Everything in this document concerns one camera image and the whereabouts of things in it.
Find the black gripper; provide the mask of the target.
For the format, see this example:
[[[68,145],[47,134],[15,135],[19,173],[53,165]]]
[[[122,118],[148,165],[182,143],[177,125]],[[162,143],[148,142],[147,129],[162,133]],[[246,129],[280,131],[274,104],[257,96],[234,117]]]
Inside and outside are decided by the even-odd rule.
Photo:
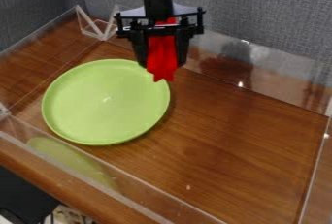
[[[173,4],[173,13],[165,20],[157,20],[146,15],[146,8],[138,7],[114,14],[116,36],[131,40],[134,54],[139,65],[144,68],[147,62],[147,37],[175,35],[178,66],[187,62],[189,39],[203,33],[202,7]]]

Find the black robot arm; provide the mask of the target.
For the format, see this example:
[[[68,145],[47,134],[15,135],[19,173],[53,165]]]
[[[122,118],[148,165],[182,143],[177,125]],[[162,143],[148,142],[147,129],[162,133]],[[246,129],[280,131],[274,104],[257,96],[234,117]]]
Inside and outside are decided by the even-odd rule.
[[[116,37],[131,42],[139,64],[147,67],[151,41],[169,38],[167,48],[175,52],[175,66],[187,62],[189,41],[203,33],[201,7],[175,4],[173,0],[144,0],[144,5],[115,14]]]

